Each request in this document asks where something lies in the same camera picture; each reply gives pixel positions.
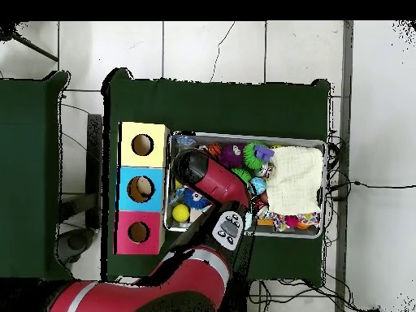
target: blue box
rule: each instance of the blue box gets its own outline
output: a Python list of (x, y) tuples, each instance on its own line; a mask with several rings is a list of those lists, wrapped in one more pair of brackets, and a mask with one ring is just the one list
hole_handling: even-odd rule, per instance
[[(121, 167), (119, 184), (119, 210), (135, 210), (162, 212), (163, 208), (163, 176), (161, 168)], [(128, 184), (134, 177), (145, 176), (154, 185), (154, 193), (146, 202), (135, 202), (128, 196)]]

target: wooden block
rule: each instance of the wooden block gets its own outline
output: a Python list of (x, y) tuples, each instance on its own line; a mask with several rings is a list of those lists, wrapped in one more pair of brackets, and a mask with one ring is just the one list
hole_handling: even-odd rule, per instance
[(168, 133), (163, 124), (122, 122), (121, 165), (165, 167)]
[(273, 219), (257, 219), (258, 226), (273, 226)]
[(157, 255), (165, 241), (162, 214), (158, 212), (120, 211), (115, 229), (115, 254)]
[(162, 168), (121, 167), (119, 210), (161, 212), (164, 176)]

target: yellow ball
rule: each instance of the yellow ball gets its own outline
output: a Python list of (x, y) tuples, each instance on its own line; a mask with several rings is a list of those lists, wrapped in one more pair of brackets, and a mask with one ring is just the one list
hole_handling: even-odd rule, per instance
[(186, 205), (178, 205), (173, 209), (172, 216), (178, 223), (183, 223), (189, 218), (189, 208)]

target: purple toy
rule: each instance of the purple toy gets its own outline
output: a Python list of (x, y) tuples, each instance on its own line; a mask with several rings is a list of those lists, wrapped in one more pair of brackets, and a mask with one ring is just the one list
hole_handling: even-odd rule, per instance
[(225, 167), (243, 167), (243, 149), (245, 144), (228, 144), (223, 147), (218, 161)]
[(254, 146), (254, 152), (256, 154), (256, 158), (261, 159), (263, 162), (267, 163), (271, 157), (275, 155), (271, 149), (268, 149), (264, 146)]

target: green table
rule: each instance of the green table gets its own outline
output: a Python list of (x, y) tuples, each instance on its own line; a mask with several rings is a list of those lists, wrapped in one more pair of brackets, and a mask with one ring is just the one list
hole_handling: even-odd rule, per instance
[[(330, 84), (267, 83), (221, 84), (175, 80), (134, 80), (131, 73), (115, 69), (105, 79), (103, 177), (109, 173), (103, 192), (103, 219), (108, 223), (107, 277), (148, 275), (180, 234), (167, 232), (158, 256), (114, 255), (112, 233), (115, 217), (117, 127), (119, 121), (165, 124), (172, 130), (214, 132), (262, 137), (327, 139), (327, 110)], [(251, 245), (246, 236), (242, 245)], [(311, 239), (256, 236), (249, 279), (306, 279), (321, 284), (323, 236)]]
[(59, 95), (66, 72), (0, 80), (0, 276), (70, 279), (54, 256), (59, 222)]

